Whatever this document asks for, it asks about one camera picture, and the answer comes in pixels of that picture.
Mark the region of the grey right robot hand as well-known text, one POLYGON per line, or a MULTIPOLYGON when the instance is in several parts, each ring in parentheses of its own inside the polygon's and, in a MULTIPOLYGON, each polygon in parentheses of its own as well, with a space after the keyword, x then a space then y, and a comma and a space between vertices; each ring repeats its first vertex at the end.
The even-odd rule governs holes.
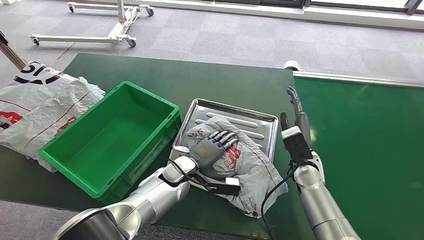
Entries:
MULTIPOLYGON (((303 110, 303 106, 300 100, 300 97, 295 90, 294 87, 289 86, 286 90, 287 94, 290 96, 290 103, 293 105, 293 110, 295 114, 295 120, 294 125, 299 128, 301 133, 303 134, 303 137, 308 144, 308 147, 311 148, 311 129, 309 124, 309 119, 307 114, 303 110)), ((281 137, 284 139, 288 135, 284 133, 287 131, 291 126, 289 125, 288 116, 285 112, 281 112, 279 115, 280 120, 280 126, 281 126, 281 137)))

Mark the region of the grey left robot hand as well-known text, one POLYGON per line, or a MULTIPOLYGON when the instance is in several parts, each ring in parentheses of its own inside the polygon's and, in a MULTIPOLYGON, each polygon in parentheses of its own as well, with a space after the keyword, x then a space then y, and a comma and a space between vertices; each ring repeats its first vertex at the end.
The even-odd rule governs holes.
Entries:
POLYGON ((219 172, 213 167, 225 155, 226 150, 239 141, 236 135, 235 132, 228 130, 216 130, 190 149, 189 157, 197 162, 198 170, 202 175, 217 181, 236 175, 234 171, 219 172))

